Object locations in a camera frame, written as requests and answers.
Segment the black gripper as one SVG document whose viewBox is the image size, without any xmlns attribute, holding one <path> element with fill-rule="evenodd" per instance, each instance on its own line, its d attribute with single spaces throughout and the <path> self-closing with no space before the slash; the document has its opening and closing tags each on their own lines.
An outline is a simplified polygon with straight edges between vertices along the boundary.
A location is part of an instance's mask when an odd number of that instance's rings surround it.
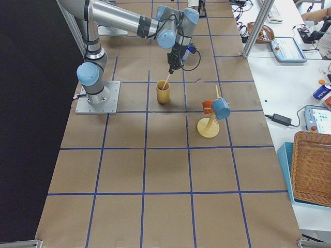
<svg viewBox="0 0 331 248">
<path fill-rule="evenodd" d="M 169 74 L 173 74 L 175 70 L 184 68 L 183 57 L 188 53 L 188 47 L 189 45 L 181 45 L 176 42 L 171 52 L 167 53 Z"/>
</svg>

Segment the person's hand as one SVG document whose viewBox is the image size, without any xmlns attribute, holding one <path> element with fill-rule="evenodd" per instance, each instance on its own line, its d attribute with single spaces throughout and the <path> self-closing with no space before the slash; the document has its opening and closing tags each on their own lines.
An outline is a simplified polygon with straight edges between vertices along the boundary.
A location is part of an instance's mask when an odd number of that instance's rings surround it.
<svg viewBox="0 0 331 248">
<path fill-rule="evenodd" d="M 320 22 L 325 16 L 330 16 L 330 7 L 313 12 L 306 12 L 301 15 L 303 21 Z"/>
</svg>

